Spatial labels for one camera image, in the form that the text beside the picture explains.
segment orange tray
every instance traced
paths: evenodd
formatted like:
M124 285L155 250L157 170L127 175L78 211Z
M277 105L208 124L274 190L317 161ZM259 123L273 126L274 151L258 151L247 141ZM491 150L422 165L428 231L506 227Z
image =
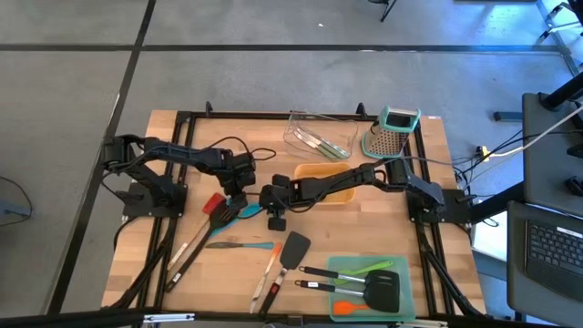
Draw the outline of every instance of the orange tray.
M331 175L344 172L351 169L348 163L316 163L316 164L300 164L295 168L293 177L295 179L301 178L326 178ZM317 205L343 205L349 203L354 199L356 193L355 188L334 192L326 196Z

